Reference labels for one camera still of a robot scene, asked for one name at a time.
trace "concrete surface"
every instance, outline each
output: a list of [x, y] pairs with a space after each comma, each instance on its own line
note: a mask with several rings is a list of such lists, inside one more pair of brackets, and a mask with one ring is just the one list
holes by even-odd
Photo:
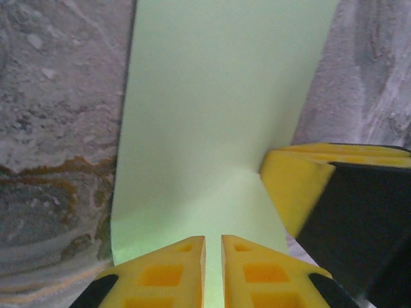
[[[133, 10], [0, 0], [0, 307], [68, 307], [110, 264]], [[341, 0], [294, 143], [411, 147], [410, 12]]]

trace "rectangular hole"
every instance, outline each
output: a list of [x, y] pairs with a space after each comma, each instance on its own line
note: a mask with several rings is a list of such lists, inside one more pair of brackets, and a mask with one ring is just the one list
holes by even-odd
[[183, 265], [149, 266], [138, 277], [137, 285], [175, 287], [180, 284], [183, 270]]
[[247, 282], [287, 282], [290, 281], [285, 271], [276, 264], [250, 263], [243, 267]]

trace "gray stone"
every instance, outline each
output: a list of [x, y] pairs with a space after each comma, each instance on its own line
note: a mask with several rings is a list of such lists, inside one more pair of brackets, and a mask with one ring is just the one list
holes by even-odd
[[74, 44], [74, 46], [76, 46], [76, 47], [82, 45], [82, 43], [81, 43], [79, 40], [76, 40], [76, 39], [73, 40], [73, 44]]
[[43, 45], [42, 39], [38, 35], [32, 33], [27, 36], [27, 41], [37, 50], [40, 50]]
[[57, 72], [54, 69], [46, 69], [44, 67], [41, 69], [41, 72], [45, 77], [47, 77], [50, 80], [53, 80], [57, 75]]
[[[60, 198], [62, 204], [51, 207], [53, 197]], [[33, 206], [34, 200], [42, 202], [43, 207]], [[65, 232], [59, 220], [62, 211], [69, 206], [67, 201], [67, 193], [63, 189], [47, 184], [3, 186], [0, 201], [0, 247], [37, 243]]]

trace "stone surface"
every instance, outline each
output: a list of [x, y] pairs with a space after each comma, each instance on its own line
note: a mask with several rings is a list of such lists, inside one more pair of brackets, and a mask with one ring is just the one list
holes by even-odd
[[[133, 0], [0, 0], [0, 307], [68, 307], [110, 264], [133, 12]], [[410, 12], [341, 0], [294, 143], [411, 147]]]

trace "green sheet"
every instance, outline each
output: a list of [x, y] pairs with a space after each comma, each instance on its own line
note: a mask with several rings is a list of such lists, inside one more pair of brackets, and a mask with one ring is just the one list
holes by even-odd
[[116, 264], [205, 235], [205, 308], [221, 308], [222, 234], [287, 252], [258, 168], [292, 138], [336, 5], [139, 0], [112, 209]]

